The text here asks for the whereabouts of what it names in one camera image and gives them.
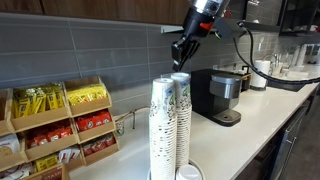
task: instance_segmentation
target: black cable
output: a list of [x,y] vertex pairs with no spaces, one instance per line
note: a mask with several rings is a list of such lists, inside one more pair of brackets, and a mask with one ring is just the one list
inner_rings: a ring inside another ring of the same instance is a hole
[[[253,64],[253,58],[251,56],[251,54],[253,53],[253,36],[252,36],[252,33],[249,29],[246,29],[250,35],[250,38],[251,38],[251,48],[250,48],[250,62]],[[235,38],[233,38],[233,42],[234,42],[234,45],[235,45],[235,48],[236,48],[236,52],[238,54],[238,56],[240,57],[240,59],[248,66],[250,67],[253,72],[255,72],[256,74],[258,74],[259,76],[267,79],[267,80],[270,80],[270,81],[274,81],[274,82],[277,82],[277,83],[281,83],[281,84],[290,84],[290,85],[304,85],[304,84],[312,84],[312,83],[318,83],[320,82],[320,77],[318,78],[314,78],[314,79],[309,79],[309,80],[299,80],[299,81],[287,81],[287,80],[282,80],[282,79],[277,79],[277,78],[273,78],[271,76],[268,76],[266,74],[264,74],[263,72],[261,72],[259,69],[257,69],[254,64],[251,65],[250,63],[248,63],[240,54],[239,52],[239,49],[238,49],[238,45],[237,45],[237,41]]]

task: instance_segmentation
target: coffee maker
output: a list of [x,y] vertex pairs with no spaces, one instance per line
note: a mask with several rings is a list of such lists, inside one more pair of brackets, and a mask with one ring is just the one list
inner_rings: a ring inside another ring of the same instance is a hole
[[231,72],[202,69],[191,72],[192,110],[222,125],[240,122],[241,114],[232,110],[239,102],[242,76]]

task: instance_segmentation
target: gray tile backsplash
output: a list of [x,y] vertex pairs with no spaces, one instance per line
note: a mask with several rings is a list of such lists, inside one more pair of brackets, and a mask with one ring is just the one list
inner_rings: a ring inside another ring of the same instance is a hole
[[[125,113],[149,105],[152,80],[173,72],[170,46],[180,36],[162,34],[159,26],[148,24],[1,16],[0,88],[99,75],[111,93],[114,115]],[[270,33],[254,38],[254,58],[314,41]],[[249,36],[238,42],[248,58]],[[235,62],[240,59],[233,40],[209,35],[183,71]]]

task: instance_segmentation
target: black coffee machine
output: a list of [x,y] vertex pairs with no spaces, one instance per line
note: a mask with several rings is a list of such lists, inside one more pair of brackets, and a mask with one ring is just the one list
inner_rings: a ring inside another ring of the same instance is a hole
[[227,71],[203,69],[191,72],[192,110],[222,125],[240,122],[232,110],[238,104],[242,76]]

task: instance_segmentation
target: white countertop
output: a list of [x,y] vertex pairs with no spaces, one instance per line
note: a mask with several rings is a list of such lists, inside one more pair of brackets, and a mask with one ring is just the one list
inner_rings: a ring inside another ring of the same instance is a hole
[[[284,125],[306,100],[317,84],[306,85],[299,92],[267,87],[264,92],[241,93],[234,110],[242,114],[233,127],[222,127],[197,113],[192,113],[190,158],[202,169],[207,180],[234,179],[255,157],[268,140]],[[120,151],[70,174],[76,180],[144,180],[149,170],[148,110],[125,123]]]

